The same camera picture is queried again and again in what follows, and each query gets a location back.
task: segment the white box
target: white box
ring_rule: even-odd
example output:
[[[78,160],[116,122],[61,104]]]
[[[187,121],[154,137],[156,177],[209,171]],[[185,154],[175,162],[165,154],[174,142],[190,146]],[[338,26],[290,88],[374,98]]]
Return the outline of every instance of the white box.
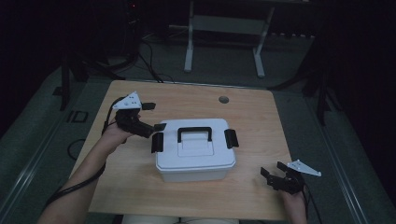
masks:
[[[156,166],[165,182],[222,179],[235,166],[228,147],[225,119],[169,119],[163,133],[163,152]]]

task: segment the dark background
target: dark background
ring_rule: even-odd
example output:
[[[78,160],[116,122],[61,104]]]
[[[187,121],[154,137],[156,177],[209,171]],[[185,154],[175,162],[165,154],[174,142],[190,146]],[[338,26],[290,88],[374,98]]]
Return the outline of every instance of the dark background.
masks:
[[[396,181],[392,177],[396,160],[395,1],[338,2],[336,7],[278,4],[270,32],[317,35],[322,41],[317,52],[329,53],[330,87],[395,203]],[[106,57],[103,46],[120,48],[120,43],[113,46],[111,42],[125,28],[123,3],[110,0],[0,3],[0,90],[4,117],[1,135],[42,81],[60,66],[65,52],[78,49]],[[188,23],[188,1],[136,3],[148,29],[163,38],[169,23]]]

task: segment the person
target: person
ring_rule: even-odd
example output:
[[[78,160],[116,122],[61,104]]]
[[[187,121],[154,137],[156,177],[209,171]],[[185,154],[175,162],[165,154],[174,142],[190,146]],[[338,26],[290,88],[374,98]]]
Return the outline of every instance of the person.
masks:
[[[111,122],[101,138],[96,142],[91,151],[85,157],[81,165],[70,176],[68,181],[61,187],[61,190],[73,187],[92,176],[96,175],[106,163],[107,157],[113,153],[116,148],[122,144],[128,137],[132,136],[120,129],[114,120]],[[88,214],[88,209],[96,189],[98,179],[96,178],[87,186],[65,194],[63,197],[48,204],[39,217],[38,224],[63,224],[63,223],[84,223]],[[305,224],[305,206],[304,198],[300,193],[290,195],[287,192],[280,191],[284,201],[288,219],[292,224]]]

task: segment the white metal frame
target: white metal frame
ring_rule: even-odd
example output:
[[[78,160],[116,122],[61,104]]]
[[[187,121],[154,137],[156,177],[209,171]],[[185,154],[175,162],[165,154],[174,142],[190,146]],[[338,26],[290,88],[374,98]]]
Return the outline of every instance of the white metal frame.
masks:
[[[257,76],[264,77],[264,69],[262,66],[262,46],[267,36],[271,19],[274,15],[274,8],[271,7],[265,20],[237,19],[225,17],[213,17],[205,15],[194,15],[194,1],[190,1],[190,19],[189,19],[189,44],[187,46],[186,61],[184,63],[184,71],[191,72],[193,43],[192,35],[194,30],[237,33],[245,35],[259,35],[260,41],[256,48],[253,49],[254,62],[256,64]]]

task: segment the white desk leg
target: white desk leg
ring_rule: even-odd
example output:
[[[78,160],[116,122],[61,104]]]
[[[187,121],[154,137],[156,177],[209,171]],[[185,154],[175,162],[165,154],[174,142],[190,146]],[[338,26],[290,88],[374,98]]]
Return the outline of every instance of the white desk leg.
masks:
[[[184,71],[191,72],[192,68],[192,54],[193,54],[193,44],[192,44],[192,24],[193,24],[193,6],[194,2],[190,1],[190,19],[189,19],[189,45],[187,46],[186,61],[184,62]]]
[[[267,36],[268,28],[270,27],[270,22],[271,19],[274,15],[274,8],[271,7],[267,20],[265,21],[264,25],[262,26],[262,34],[260,36],[260,42],[257,48],[253,49],[253,57],[254,57],[254,62],[256,64],[256,70],[257,70],[257,76],[258,77],[264,77],[264,68],[262,66],[262,45],[264,44],[265,37]]]

